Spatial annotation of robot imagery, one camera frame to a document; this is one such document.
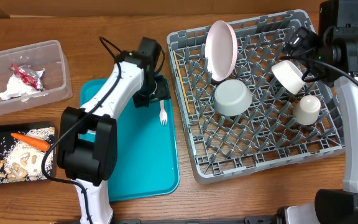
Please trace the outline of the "white plastic fork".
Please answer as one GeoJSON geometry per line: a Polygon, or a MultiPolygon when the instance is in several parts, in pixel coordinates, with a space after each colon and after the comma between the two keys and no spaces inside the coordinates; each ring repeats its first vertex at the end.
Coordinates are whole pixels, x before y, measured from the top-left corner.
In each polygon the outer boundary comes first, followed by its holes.
{"type": "Polygon", "coordinates": [[[167,125],[167,123],[168,123],[168,115],[167,115],[167,112],[165,111],[165,103],[164,103],[163,100],[160,100],[159,118],[160,118],[160,123],[161,123],[162,126],[167,125]]]}

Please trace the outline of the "wooden chopstick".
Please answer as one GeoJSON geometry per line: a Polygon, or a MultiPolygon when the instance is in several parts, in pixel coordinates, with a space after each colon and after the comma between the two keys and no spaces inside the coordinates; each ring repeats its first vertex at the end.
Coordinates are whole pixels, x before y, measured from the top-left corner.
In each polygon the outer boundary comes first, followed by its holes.
{"type": "Polygon", "coordinates": [[[190,108],[189,108],[189,104],[188,104],[188,99],[186,97],[186,91],[185,91],[185,87],[184,87],[184,84],[183,84],[183,79],[182,79],[180,67],[179,67],[179,64],[178,64],[177,55],[176,55],[175,52],[173,52],[173,57],[174,57],[174,60],[175,60],[175,65],[176,65],[177,71],[178,71],[178,76],[179,76],[179,80],[180,80],[180,84],[181,84],[181,89],[182,89],[182,92],[183,92],[183,98],[184,98],[184,101],[185,101],[186,110],[187,110],[187,113],[189,114],[190,113],[190,108]]]}

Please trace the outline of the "white ceramic bowl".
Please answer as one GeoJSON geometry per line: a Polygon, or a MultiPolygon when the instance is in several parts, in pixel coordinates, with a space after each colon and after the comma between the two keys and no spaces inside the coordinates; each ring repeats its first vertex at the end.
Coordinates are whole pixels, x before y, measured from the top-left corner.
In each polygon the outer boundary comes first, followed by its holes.
{"type": "Polygon", "coordinates": [[[272,66],[272,73],[282,86],[294,95],[305,85],[305,82],[301,79],[302,72],[289,60],[281,61],[272,66]]]}

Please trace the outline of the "white paper cup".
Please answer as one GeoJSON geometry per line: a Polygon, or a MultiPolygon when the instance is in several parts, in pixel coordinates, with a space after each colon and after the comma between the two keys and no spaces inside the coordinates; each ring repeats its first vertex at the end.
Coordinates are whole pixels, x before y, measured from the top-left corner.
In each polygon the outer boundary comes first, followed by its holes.
{"type": "Polygon", "coordinates": [[[311,125],[316,122],[321,108],[320,100],[313,95],[301,98],[293,109],[293,117],[301,125],[311,125]]]}

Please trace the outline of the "grey bowl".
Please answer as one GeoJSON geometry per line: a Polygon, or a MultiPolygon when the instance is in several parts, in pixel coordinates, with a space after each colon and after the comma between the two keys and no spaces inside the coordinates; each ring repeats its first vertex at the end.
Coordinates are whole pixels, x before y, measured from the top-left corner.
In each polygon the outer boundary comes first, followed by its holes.
{"type": "Polygon", "coordinates": [[[214,92],[214,109],[224,116],[245,112],[252,103],[252,92],[240,80],[226,80],[214,92]]]}

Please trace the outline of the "white round plate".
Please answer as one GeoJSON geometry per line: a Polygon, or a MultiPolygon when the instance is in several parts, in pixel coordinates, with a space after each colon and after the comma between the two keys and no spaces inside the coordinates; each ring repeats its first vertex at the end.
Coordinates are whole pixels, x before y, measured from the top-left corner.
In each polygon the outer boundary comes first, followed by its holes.
{"type": "Polygon", "coordinates": [[[216,21],[208,31],[204,53],[207,71],[214,81],[221,82],[233,72],[237,53],[234,29],[224,21],[216,21]]]}

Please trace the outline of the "red foil wrapper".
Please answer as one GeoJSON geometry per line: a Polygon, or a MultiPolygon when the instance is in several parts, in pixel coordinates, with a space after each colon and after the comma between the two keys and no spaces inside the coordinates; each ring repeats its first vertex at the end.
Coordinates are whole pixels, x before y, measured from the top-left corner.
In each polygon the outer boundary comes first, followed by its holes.
{"type": "Polygon", "coordinates": [[[31,86],[37,91],[44,91],[42,77],[45,69],[33,70],[30,65],[21,65],[20,67],[12,63],[10,70],[13,72],[13,77],[18,78],[22,83],[31,86]]]}

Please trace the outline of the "orange carrot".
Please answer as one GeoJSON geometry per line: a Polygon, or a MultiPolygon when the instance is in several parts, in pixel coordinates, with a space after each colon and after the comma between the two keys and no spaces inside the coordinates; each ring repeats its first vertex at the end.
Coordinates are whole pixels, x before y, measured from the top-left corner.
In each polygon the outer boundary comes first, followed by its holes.
{"type": "Polygon", "coordinates": [[[11,136],[14,139],[20,140],[38,150],[48,151],[50,149],[50,144],[42,139],[33,138],[19,133],[11,133],[11,136]]]}

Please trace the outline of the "white napkin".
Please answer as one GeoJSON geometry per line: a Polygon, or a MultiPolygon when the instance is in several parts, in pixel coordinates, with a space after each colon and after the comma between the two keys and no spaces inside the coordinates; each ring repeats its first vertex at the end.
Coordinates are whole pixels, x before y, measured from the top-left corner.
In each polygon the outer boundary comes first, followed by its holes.
{"type": "Polygon", "coordinates": [[[45,72],[45,69],[34,71],[32,69],[24,69],[23,72],[29,77],[35,80],[35,87],[29,83],[25,83],[21,77],[13,74],[6,85],[6,90],[0,92],[1,100],[10,100],[11,98],[17,98],[22,96],[33,95],[44,91],[45,88],[41,82],[41,78],[45,72]]]}

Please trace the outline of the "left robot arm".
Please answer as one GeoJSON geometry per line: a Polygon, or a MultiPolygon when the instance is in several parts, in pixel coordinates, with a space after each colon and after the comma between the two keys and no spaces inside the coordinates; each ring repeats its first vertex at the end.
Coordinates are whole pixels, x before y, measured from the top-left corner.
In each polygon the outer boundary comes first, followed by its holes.
{"type": "Polygon", "coordinates": [[[80,223],[113,223],[107,181],[117,161],[117,120],[129,101],[135,107],[170,99],[168,81],[160,75],[162,46],[142,38],[137,50],[119,51],[110,77],[80,108],[67,107],[61,117],[57,166],[63,183],[73,184],[81,208],[80,223]]]}

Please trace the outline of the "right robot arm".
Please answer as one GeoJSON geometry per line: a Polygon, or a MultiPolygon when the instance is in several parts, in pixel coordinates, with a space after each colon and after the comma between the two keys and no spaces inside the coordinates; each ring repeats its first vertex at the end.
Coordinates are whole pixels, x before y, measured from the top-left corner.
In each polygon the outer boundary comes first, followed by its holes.
{"type": "Polygon", "coordinates": [[[342,114],[346,169],[341,190],[321,189],[304,205],[283,207],[273,223],[358,223],[358,1],[325,1],[319,31],[299,28],[272,67],[290,93],[305,83],[334,87],[342,114]]]}

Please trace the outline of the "grey dishwasher rack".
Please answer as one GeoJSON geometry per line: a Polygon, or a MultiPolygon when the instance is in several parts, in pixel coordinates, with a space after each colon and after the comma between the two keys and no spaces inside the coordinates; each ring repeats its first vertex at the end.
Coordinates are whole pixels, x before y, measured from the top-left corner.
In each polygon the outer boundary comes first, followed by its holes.
{"type": "Polygon", "coordinates": [[[281,86],[271,71],[283,55],[284,43],[298,28],[314,29],[309,15],[296,9],[233,21],[231,25],[238,45],[231,78],[245,83],[253,96],[250,107],[236,116],[224,116],[214,109],[218,84],[207,71],[208,60],[204,57],[209,27],[175,31],[167,36],[173,86],[196,181],[210,184],[342,154],[342,119],[331,90],[314,82],[294,95],[281,86]],[[321,102],[318,119],[311,125],[301,125],[293,117],[294,107],[306,95],[321,102]]]}

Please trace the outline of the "black waste tray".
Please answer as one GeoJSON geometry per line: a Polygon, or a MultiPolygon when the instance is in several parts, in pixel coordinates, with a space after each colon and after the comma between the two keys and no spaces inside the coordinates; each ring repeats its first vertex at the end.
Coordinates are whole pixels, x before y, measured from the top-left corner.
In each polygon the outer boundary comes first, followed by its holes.
{"type": "Polygon", "coordinates": [[[0,126],[0,184],[45,180],[41,166],[45,152],[12,137],[12,133],[53,144],[55,125],[44,121],[0,126]]]}

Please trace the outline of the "teal plastic tray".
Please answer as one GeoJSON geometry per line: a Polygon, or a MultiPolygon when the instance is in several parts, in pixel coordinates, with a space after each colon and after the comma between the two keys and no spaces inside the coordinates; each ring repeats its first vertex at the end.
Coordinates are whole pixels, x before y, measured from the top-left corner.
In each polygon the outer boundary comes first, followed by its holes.
{"type": "Polygon", "coordinates": [[[117,121],[117,162],[108,180],[110,202],[170,194],[180,182],[171,100],[164,101],[168,124],[160,123],[160,104],[136,108],[130,100],[117,121]]]}

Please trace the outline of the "rice and peanut shells pile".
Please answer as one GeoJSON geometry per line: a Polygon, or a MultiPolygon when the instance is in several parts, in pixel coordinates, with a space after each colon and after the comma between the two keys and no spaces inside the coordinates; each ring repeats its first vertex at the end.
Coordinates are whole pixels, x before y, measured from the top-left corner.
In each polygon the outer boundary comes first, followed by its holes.
{"type": "Polygon", "coordinates": [[[45,180],[42,169],[52,175],[54,171],[53,154],[49,154],[42,165],[46,151],[38,150],[20,140],[14,139],[11,133],[19,133],[52,143],[55,128],[35,128],[23,131],[0,133],[0,184],[13,182],[31,182],[45,180]]]}

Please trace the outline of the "clear plastic bin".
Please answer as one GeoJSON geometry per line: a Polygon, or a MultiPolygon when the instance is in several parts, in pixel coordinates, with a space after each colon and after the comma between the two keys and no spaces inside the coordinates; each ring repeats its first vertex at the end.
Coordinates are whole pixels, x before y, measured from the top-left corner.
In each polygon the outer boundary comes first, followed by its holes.
{"type": "Polygon", "coordinates": [[[57,40],[0,51],[0,93],[6,91],[13,75],[11,65],[28,65],[33,71],[42,72],[40,79],[44,91],[22,94],[8,100],[0,98],[0,115],[54,103],[73,96],[70,71],[62,47],[57,40]]]}

